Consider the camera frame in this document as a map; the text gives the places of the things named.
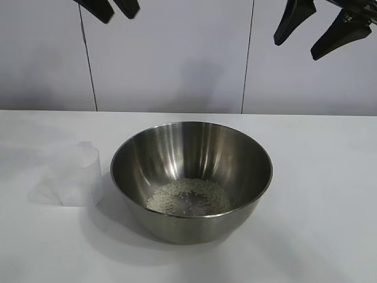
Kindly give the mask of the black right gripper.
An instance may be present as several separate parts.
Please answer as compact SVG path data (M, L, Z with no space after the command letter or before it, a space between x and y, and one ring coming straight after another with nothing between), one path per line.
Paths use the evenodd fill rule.
M328 0L342 10L328 30L310 49L316 61L337 48L362 40L372 32L370 25L376 25L376 1ZM287 0L285 11L273 36L275 45L282 45L292 32L316 12L312 0Z

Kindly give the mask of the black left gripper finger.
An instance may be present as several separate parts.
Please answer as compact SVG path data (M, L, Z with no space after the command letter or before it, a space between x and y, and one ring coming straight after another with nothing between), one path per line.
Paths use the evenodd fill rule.
M114 15L114 10L107 0L74 0L102 23L109 23Z
M114 2L128 19L134 19L140 10L137 0L114 0Z

